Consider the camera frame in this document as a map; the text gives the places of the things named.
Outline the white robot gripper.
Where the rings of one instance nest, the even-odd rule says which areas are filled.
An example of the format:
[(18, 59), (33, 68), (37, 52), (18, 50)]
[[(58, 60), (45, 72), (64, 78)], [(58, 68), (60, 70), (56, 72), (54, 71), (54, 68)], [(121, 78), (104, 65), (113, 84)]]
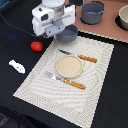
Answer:
[(75, 6), (62, 7), (55, 11), (40, 4), (32, 10), (32, 15), (34, 33), (37, 36), (51, 37), (75, 22)]

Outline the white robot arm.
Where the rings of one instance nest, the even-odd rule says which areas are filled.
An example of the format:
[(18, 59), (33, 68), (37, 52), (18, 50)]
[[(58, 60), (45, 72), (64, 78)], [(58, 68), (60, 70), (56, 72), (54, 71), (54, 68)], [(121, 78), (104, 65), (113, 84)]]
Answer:
[(32, 10), (32, 24), (37, 36), (51, 37), (75, 22), (75, 6), (65, 6), (65, 0), (42, 0)]

